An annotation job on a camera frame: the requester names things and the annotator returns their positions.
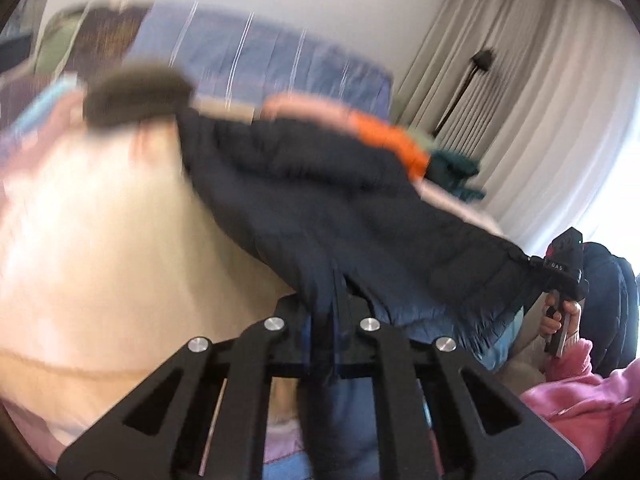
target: black fabric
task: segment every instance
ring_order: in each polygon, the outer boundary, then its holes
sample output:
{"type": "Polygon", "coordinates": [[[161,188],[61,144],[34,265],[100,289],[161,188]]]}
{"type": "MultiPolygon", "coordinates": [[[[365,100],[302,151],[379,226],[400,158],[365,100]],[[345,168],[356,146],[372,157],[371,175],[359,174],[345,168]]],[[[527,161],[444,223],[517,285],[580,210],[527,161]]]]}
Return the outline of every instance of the black fabric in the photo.
{"type": "Polygon", "coordinates": [[[21,33],[8,40],[0,41],[0,73],[18,66],[31,53],[33,33],[21,33]]]}
{"type": "Polygon", "coordinates": [[[603,245],[584,245],[584,276],[589,294],[584,303],[580,335],[593,342],[591,365],[603,377],[626,367],[638,341],[638,289],[626,260],[603,245]]]}
{"type": "Polygon", "coordinates": [[[316,324],[345,276],[377,318],[478,355],[538,287],[522,250],[422,202],[387,150],[298,121],[177,119],[184,167],[217,223],[316,324]]]}

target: black handle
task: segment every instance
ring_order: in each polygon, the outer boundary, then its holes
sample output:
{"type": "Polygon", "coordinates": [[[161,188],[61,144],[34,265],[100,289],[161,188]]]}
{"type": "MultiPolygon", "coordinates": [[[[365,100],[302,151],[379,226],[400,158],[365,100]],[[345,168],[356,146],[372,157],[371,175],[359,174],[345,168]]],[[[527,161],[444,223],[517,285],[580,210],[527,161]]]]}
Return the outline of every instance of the black handle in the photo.
{"type": "Polygon", "coordinates": [[[551,338],[547,339],[545,352],[555,357],[562,357],[562,350],[564,349],[566,333],[569,330],[569,319],[571,317],[571,314],[564,311],[563,305],[565,301],[571,301],[571,299],[564,294],[559,294],[557,290],[552,290],[551,293],[556,298],[556,305],[550,306],[547,309],[545,315],[547,317],[553,318],[556,312],[560,312],[560,314],[562,315],[562,319],[560,321],[562,327],[555,334],[553,334],[551,338]]]}

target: light blue fabric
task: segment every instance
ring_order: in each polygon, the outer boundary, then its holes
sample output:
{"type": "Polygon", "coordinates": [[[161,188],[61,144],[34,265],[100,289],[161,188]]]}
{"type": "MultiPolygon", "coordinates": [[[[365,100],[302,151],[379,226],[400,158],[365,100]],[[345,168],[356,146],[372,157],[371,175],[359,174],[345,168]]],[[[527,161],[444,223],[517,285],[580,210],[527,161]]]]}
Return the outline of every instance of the light blue fabric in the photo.
{"type": "Polygon", "coordinates": [[[488,370],[497,370],[505,364],[509,357],[511,345],[517,338],[518,332],[520,332],[523,319],[524,309],[521,308],[511,324],[507,326],[507,329],[502,333],[500,339],[479,359],[485,368],[488,370]]]}
{"type": "Polygon", "coordinates": [[[23,111],[10,127],[14,137],[21,137],[40,125],[53,110],[59,99],[78,86],[78,76],[65,74],[49,85],[23,111]]]}
{"type": "Polygon", "coordinates": [[[0,164],[3,164],[20,145],[21,139],[40,126],[57,102],[78,87],[78,76],[65,74],[47,86],[0,136],[0,164]]]}
{"type": "Polygon", "coordinates": [[[304,30],[288,30],[253,14],[157,2],[125,62],[141,59],[180,68],[199,95],[259,107],[271,94],[296,91],[388,118],[389,72],[304,30]]]}
{"type": "Polygon", "coordinates": [[[310,480],[311,478],[311,465],[304,452],[266,464],[262,470],[262,480],[310,480]]]}

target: pink clothing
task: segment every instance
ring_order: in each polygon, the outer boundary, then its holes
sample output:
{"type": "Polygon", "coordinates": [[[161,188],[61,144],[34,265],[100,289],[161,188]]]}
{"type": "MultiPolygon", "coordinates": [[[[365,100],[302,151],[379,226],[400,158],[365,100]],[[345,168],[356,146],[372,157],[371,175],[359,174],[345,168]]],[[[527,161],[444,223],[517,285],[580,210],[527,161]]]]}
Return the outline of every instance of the pink clothing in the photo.
{"type": "Polygon", "coordinates": [[[587,468],[622,430],[640,399],[640,359],[608,378],[591,373],[591,341],[580,339],[545,369],[548,383],[520,399],[582,453],[587,468]]]}

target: human hand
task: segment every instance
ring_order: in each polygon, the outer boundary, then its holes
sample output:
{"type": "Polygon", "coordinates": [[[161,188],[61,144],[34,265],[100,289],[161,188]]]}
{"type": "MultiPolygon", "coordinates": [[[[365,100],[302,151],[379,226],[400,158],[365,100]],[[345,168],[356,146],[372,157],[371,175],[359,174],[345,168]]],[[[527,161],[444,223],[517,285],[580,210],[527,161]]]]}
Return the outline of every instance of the human hand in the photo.
{"type": "MultiPolygon", "coordinates": [[[[542,337],[553,335],[562,328],[562,314],[560,312],[556,312],[553,318],[545,315],[546,311],[552,306],[556,306],[556,297],[553,294],[548,294],[543,306],[543,316],[540,320],[540,335],[542,337]]],[[[562,307],[566,313],[570,314],[569,326],[566,331],[569,338],[578,333],[582,308],[575,301],[565,301],[562,307]]]]}

